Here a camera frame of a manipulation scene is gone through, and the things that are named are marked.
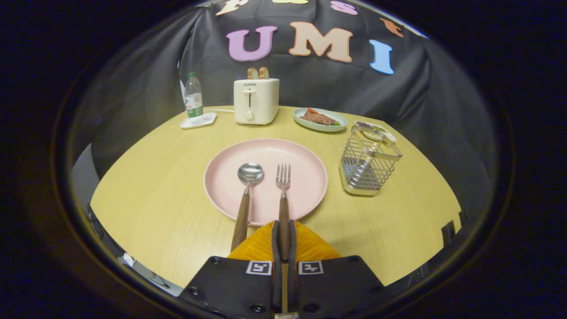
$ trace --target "wooden handle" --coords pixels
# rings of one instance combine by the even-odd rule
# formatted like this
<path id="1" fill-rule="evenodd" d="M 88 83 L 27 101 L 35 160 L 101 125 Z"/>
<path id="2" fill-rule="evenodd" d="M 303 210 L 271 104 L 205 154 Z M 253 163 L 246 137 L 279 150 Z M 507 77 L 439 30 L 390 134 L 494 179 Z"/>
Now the wooden handle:
<path id="1" fill-rule="evenodd" d="M 241 242 L 246 239 L 248 233 L 248 207 L 250 204 L 250 194 L 242 194 L 240 201 L 240 209 L 238 209 L 238 216 L 236 217 L 236 225 L 234 226 L 234 234 L 232 235 L 232 246 L 230 251 L 233 251 Z"/>
<path id="2" fill-rule="evenodd" d="M 278 219 L 278 251 L 282 262 L 288 262 L 290 249 L 289 206 L 287 198 L 280 199 L 280 218 Z"/>

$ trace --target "steak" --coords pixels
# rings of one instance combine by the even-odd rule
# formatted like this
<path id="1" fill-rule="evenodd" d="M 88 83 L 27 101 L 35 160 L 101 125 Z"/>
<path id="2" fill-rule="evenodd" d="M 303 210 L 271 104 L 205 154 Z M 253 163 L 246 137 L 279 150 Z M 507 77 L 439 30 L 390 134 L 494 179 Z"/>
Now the steak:
<path id="1" fill-rule="evenodd" d="M 323 114 L 315 114 L 308 111 L 305 112 L 304 116 L 300 116 L 299 118 L 322 125 L 334 125 L 336 122 L 335 120 Z"/>

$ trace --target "spoon bowl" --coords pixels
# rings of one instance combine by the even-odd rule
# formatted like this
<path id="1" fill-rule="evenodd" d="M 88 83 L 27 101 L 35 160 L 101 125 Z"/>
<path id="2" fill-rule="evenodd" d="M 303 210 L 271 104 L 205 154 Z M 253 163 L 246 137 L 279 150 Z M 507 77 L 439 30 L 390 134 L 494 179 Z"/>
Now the spoon bowl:
<path id="1" fill-rule="evenodd" d="M 256 163 L 246 163 L 238 168 L 238 178 L 246 184 L 254 184 L 259 182 L 264 176 L 262 166 Z"/>

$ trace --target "pink plate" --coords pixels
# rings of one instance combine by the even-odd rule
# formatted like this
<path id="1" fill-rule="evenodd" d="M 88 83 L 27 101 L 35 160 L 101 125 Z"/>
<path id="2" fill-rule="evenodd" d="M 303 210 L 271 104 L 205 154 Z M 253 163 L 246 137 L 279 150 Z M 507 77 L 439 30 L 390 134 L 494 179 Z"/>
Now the pink plate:
<path id="1" fill-rule="evenodd" d="M 258 163 L 264 170 L 262 180 L 250 189 L 249 225 L 263 226 L 278 219 L 281 189 L 276 186 L 276 171 L 279 163 L 291 165 L 291 186 L 286 191 L 291 219 L 309 214 L 327 191 L 325 165 L 306 147 L 274 138 L 240 142 L 213 157 L 203 178 L 205 192 L 213 205 L 233 220 L 236 220 L 246 188 L 236 172 L 247 162 Z"/>

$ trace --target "fork tines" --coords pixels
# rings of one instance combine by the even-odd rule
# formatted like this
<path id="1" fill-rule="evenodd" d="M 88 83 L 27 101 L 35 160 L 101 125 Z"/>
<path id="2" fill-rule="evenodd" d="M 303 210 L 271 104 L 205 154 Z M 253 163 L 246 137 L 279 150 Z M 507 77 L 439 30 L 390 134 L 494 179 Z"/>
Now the fork tines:
<path id="1" fill-rule="evenodd" d="M 278 164 L 278 170 L 276 173 L 276 183 L 289 183 L 291 181 L 291 165 L 282 164 L 280 170 L 280 164 Z"/>

